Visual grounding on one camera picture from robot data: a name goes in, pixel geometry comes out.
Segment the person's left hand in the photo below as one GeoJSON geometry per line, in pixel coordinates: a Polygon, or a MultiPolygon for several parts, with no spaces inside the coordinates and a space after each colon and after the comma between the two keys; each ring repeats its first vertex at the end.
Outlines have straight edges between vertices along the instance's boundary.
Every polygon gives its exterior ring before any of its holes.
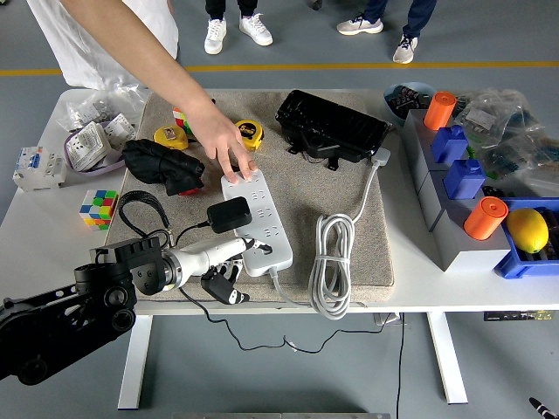
{"type": "Polygon", "coordinates": [[[238,181],[231,165],[231,155],[236,158],[243,178],[252,179],[252,173],[258,169],[256,162],[245,148],[238,128],[212,102],[207,108],[185,111],[184,114],[205,153],[218,162],[230,183],[238,181]]]}

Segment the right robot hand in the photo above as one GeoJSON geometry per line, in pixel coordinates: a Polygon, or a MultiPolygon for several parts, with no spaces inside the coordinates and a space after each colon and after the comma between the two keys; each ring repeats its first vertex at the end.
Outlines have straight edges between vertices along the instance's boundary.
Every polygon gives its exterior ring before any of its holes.
{"type": "Polygon", "coordinates": [[[528,398],[530,404],[543,419],[559,419],[559,415],[547,408],[542,402],[534,397],[528,398]]]}

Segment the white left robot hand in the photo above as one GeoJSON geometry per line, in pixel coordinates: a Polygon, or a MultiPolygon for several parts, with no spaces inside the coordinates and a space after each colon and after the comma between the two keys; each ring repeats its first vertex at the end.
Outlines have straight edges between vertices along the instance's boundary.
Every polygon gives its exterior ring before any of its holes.
{"type": "Polygon", "coordinates": [[[200,277],[201,286],[215,300],[226,305],[248,302],[250,296],[237,291],[234,284],[243,266],[242,261],[237,262],[238,256],[250,249],[261,249],[265,255],[273,252],[268,244],[242,237],[216,237],[180,250],[169,249],[163,255],[169,266],[167,286],[180,288],[190,277],[200,277]]]}

